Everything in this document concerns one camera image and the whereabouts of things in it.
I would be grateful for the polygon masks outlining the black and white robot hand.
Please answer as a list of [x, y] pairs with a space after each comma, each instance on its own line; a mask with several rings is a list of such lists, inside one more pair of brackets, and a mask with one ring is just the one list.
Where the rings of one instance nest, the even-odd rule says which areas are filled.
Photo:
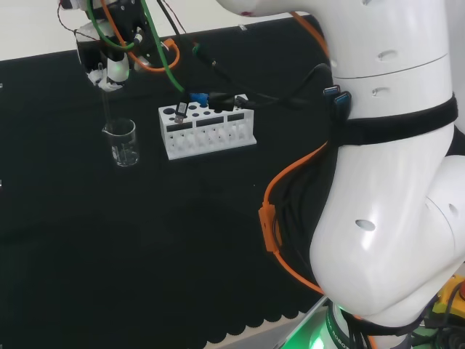
[[129, 78], [127, 54], [103, 41], [92, 23], [77, 29], [75, 37], [79, 62], [88, 80], [105, 92], [120, 89]]

